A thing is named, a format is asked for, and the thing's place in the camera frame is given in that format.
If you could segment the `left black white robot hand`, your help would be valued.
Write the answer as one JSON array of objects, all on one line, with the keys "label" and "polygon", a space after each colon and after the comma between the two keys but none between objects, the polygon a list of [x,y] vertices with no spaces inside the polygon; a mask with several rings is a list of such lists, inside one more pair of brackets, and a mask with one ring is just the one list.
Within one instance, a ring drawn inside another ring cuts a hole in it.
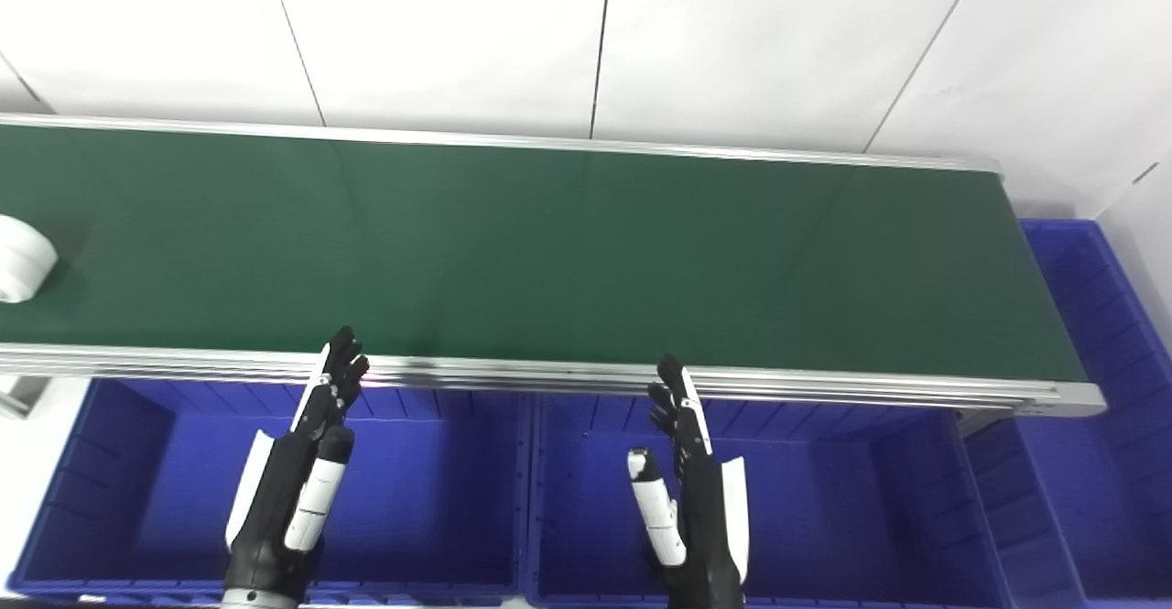
[{"label": "left black white robot hand", "polygon": [[354,451],[349,408],[369,362],[349,326],[322,347],[279,437],[259,430],[233,500],[222,608],[298,608],[319,566],[325,525]]}]

